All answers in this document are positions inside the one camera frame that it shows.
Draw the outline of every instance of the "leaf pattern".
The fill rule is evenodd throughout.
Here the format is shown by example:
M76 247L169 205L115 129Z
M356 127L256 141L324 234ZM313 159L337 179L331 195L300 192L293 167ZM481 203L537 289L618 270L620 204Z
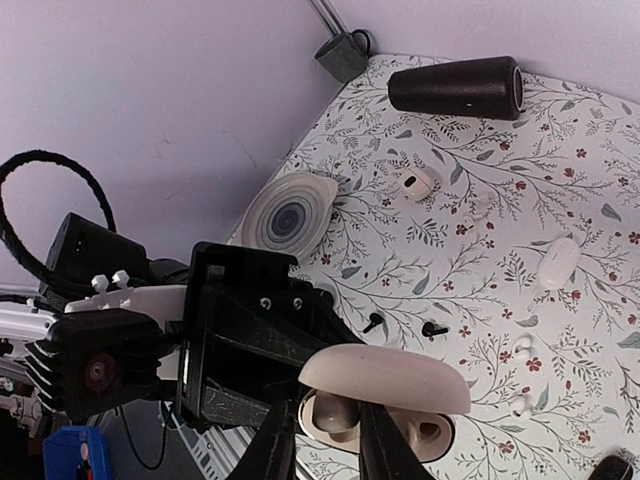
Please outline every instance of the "leaf pattern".
M442 62L374 57L287 159L281 174L340 185L299 272L331 286L355 332L371 312L385 317L368 342L442 359L473 385L452 450L429 467L436 478L587 478L611 445L640 451L640 108L531 74L515 122L391 107L394 71ZM435 180L418 203L397 186L411 166ZM465 225L483 194L495 201ZM537 292L540 259L567 235L578 268L562 289ZM426 321L451 333L425 338ZM534 347L523 363L512 350L524 331ZM528 421L511 417L521 395L535 406ZM358 475L357 457L308 438L298 455L318 479Z

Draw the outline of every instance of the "black cylindrical speaker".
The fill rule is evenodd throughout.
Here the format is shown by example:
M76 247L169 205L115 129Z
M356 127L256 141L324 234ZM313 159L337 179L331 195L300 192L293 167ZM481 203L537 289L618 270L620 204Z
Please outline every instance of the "black cylindrical speaker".
M523 90L520 67L511 57L414 68L389 80L397 110L499 120L519 117Z

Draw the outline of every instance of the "table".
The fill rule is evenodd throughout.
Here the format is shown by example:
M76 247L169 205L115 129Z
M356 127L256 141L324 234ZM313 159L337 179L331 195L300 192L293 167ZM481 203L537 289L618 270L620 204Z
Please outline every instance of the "table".
M441 359L468 380L472 411L454 417L453 449L427 466L436 478L586 479L604 454L640 452L640 106L528 74L515 122L395 111L390 74L439 62L376 56L288 158L280 174L340 183L327 235L294 273L330 287L367 342ZM410 165L437 177L420 204L396 187ZM485 192L497 199L488 217L465 228ZM531 314L537 265L567 235L579 268ZM386 324L363 335L373 311ZM424 338L430 319L450 333ZM526 362L512 355L524 334ZM521 394L528 421L510 415ZM359 478L355 456L299 440L316 478Z

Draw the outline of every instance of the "wireless earbud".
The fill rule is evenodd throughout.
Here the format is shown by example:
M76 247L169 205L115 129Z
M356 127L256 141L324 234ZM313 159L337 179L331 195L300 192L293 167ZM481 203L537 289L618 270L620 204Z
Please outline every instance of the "wireless earbud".
M521 362L531 360L531 358L533 357L533 355L531 354L532 344L533 341L531 340L530 336L525 335L523 337L520 337L513 344L513 357Z
M325 433L337 434L351 430L360 422L360 405L357 400L318 392L311 422Z
M526 421L533 417L533 408L526 397L517 397L510 404L511 416L515 419Z

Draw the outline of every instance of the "small black object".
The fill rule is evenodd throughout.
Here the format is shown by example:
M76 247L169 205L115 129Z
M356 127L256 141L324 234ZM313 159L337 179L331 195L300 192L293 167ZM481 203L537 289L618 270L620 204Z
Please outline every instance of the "small black object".
M404 182L404 186L409 188L411 185L413 185L414 183L416 183L417 178L414 176L411 176L409 178L407 178Z
M384 322L384 318L379 313L372 313L369 315L369 321L371 322L367 327L362 331L362 333L369 333L371 330L376 328L378 325Z
M443 63L396 72L389 100L403 112L515 120L523 100L520 67L512 57Z
M366 42L362 49L355 40L361 35ZM371 38L364 30L340 33L325 43L316 53L316 60L341 83L349 83L367 69L371 55Z
M449 333L447 327L439 327L433 322L426 322L422 326L422 335L425 337L435 337L437 335L444 335L445 333Z
M602 460L589 477L589 480L631 480L633 467L616 456Z
M142 245L69 213L49 249L46 266L67 281L91 288L93 277L100 274L110 277L118 270L126 270L131 278L146 281L147 264ZM84 298L45 282L40 283L40 293L60 310L64 310L69 301Z

